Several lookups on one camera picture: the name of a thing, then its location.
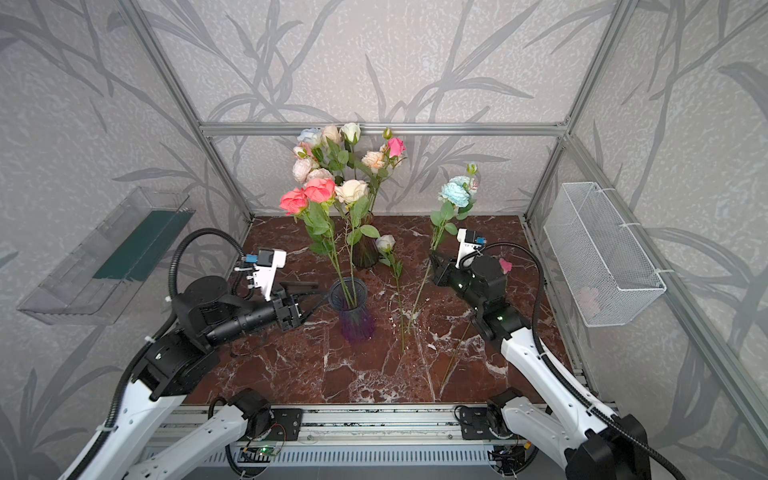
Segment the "blue purple glass vase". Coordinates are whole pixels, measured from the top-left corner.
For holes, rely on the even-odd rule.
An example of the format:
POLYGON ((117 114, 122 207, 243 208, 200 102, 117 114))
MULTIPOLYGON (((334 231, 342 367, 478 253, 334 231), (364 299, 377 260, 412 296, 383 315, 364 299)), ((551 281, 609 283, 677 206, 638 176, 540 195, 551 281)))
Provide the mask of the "blue purple glass vase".
POLYGON ((328 302, 337 312, 342 336, 351 344, 363 343, 374 335, 375 318, 367 300, 367 286, 359 278, 337 280, 330 288, 328 302))

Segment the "red smoky glass vase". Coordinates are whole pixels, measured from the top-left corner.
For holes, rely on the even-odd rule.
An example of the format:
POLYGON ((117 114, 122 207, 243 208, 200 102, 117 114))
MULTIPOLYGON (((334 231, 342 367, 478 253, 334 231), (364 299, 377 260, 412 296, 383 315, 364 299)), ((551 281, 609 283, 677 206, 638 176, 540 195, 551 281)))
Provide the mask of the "red smoky glass vase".
POLYGON ((352 263, 357 269, 369 269, 379 261, 379 252, 375 239, 360 234, 358 242, 352 246, 352 263))

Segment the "coral pink rose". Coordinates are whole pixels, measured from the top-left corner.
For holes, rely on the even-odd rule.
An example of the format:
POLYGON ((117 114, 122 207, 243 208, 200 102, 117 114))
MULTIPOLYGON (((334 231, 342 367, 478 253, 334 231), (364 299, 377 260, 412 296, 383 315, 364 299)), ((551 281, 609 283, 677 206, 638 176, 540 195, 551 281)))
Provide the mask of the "coral pink rose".
POLYGON ((303 189, 307 199, 303 220, 310 237, 315 241, 333 236, 330 207, 334 202, 335 187, 332 179, 312 179, 303 189))
POLYGON ((280 208, 304 224, 311 240, 310 249, 318 255, 328 257, 336 271, 344 295, 344 306, 356 307, 356 294, 347 285, 342 273, 337 236, 331 218, 331 210, 337 203, 334 187, 328 195, 315 189, 313 197, 310 197, 306 189, 297 188, 281 197, 280 208))

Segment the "light blue peony spray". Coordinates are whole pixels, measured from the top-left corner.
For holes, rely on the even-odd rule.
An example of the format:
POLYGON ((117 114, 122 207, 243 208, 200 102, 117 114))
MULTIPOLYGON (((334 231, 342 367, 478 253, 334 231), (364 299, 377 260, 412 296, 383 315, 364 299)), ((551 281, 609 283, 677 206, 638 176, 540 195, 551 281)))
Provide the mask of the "light blue peony spray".
MULTIPOLYGON (((438 192, 438 207, 429 213, 430 235, 427 244, 427 254, 438 250, 447 236, 456 236, 458 234, 458 222, 467 218, 476 203, 476 195, 479 189, 477 178, 478 167, 474 163, 466 166, 466 173, 458 175, 447 180, 438 192)), ((420 280, 415 293, 409 290, 407 302, 402 309, 401 333, 407 335, 412 329, 412 325, 418 316, 419 304, 422 292, 430 274, 430 260, 425 259, 420 262, 420 280)))

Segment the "white blue rose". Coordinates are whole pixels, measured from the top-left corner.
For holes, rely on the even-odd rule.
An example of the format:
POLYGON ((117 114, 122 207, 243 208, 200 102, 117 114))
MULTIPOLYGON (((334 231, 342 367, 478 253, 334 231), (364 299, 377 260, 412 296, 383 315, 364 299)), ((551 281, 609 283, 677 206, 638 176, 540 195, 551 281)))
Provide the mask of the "white blue rose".
POLYGON ((322 130, 318 127, 304 129, 298 135, 297 140, 309 149, 316 148, 322 143, 322 130))

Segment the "magenta pink rose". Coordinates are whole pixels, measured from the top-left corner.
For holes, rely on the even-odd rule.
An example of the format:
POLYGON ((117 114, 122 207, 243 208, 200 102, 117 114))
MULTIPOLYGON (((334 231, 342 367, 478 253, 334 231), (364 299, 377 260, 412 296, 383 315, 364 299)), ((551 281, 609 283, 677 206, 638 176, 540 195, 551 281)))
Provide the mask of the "magenta pink rose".
POLYGON ((400 138, 392 137, 387 141, 386 151, 390 158, 401 157, 406 151, 406 146, 400 138))

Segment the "cream peach rose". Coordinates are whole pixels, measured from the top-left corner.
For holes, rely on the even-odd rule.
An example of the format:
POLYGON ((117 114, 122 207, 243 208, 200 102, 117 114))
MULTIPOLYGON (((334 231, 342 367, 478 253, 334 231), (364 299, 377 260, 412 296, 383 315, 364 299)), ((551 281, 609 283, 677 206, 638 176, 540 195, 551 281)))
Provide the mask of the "cream peach rose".
POLYGON ((335 143, 340 145, 343 142, 342 135, 336 125, 327 125, 321 129, 321 137, 324 144, 335 143))

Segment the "pale pink peony spray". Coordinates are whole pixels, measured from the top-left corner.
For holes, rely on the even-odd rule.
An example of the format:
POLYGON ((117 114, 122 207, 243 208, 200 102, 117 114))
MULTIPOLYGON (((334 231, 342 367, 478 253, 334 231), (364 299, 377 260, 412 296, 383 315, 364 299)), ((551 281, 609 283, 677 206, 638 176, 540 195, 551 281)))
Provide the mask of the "pale pink peony spray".
POLYGON ((322 168, 310 158, 297 159, 293 165, 292 173, 295 181, 300 185, 305 185, 314 179, 334 179, 334 175, 329 170, 322 168))

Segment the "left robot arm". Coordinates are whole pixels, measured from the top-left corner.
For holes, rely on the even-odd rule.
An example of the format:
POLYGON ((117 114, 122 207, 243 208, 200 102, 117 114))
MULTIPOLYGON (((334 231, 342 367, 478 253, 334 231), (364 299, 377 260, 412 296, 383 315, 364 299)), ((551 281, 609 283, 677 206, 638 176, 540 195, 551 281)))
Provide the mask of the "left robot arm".
POLYGON ((63 478, 182 479, 243 436, 268 436, 275 424, 270 404, 247 388, 156 456, 138 459, 158 427, 219 364, 221 346, 273 325, 283 331, 297 329, 313 313, 303 310, 301 301, 327 297, 315 282, 276 284, 276 273, 285 262, 283 250, 261 249, 248 255, 231 235, 215 228, 199 229, 182 239, 168 271, 169 318, 130 360, 105 421, 63 478), (219 237, 235 248, 239 262, 234 270, 249 280, 250 288, 261 292, 260 299, 238 295, 236 283, 216 275, 201 277, 179 290, 182 255, 203 236, 219 237))

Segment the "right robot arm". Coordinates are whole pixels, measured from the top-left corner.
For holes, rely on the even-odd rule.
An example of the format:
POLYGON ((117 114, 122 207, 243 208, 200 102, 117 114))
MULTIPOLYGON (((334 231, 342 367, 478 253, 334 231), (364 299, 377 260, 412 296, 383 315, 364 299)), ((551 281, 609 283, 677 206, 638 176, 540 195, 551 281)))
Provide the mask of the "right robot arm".
POLYGON ((511 435, 530 441, 556 462, 569 479, 649 479, 657 463, 673 478, 683 472, 650 447, 642 424, 632 415, 618 416, 600 401, 545 346, 538 332, 544 296, 544 272, 530 254, 537 271, 536 297, 530 317, 506 299, 506 275, 490 245, 470 248, 452 259, 429 254, 434 282, 449 287, 474 311, 472 321, 484 341, 528 380, 549 407, 543 412, 522 393, 511 390, 490 402, 511 435))

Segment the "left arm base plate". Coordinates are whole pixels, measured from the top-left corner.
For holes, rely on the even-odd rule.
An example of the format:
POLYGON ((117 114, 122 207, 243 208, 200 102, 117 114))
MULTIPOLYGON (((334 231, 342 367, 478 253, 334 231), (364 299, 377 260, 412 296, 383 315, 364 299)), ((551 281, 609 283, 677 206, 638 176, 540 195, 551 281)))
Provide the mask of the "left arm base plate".
POLYGON ((248 419, 244 439, 294 442, 298 440, 304 411, 300 408, 263 409, 248 419))

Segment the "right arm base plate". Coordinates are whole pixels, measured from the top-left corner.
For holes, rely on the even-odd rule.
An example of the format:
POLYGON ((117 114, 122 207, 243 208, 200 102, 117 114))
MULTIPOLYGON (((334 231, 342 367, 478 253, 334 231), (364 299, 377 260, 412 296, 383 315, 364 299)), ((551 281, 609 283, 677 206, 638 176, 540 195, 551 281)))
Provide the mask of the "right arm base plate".
POLYGON ((513 434, 506 426, 501 410, 495 406, 469 407, 457 405, 453 416, 463 440, 506 440, 513 434))

